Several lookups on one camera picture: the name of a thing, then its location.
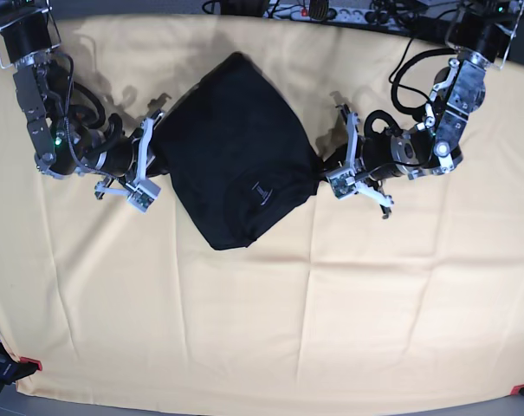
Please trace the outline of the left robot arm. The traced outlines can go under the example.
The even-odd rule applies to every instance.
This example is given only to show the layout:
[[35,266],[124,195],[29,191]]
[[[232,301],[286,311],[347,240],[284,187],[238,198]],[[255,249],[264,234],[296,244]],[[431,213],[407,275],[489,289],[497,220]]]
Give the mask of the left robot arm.
[[[384,110],[364,120],[347,104],[337,108],[348,141],[324,163],[324,180],[337,199],[364,195],[384,218],[394,204],[383,189],[388,179],[410,180],[454,171],[463,160],[460,140],[469,116],[483,103],[489,68],[502,69],[524,15],[524,1],[468,1],[460,4],[444,36],[444,47],[403,57],[391,73],[391,101],[415,124],[403,129]],[[402,78],[421,61],[446,56],[424,103],[407,107],[398,98]]]

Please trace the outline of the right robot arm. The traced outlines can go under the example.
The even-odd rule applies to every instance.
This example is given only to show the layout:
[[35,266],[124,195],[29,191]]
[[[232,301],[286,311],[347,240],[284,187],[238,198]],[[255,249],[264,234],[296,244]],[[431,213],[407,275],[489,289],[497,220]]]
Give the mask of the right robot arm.
[[119,195],[145,212],[160,188],[147,170],[151,142],[165,116],[157,110],[126,134],[118,114],[74,79],[73,58],[60,51],[61,35],[47,1],[0,1],[0,65],[14,68],[16,98],[27,121],[37,170],[54,179],[99,175],[97,199]]

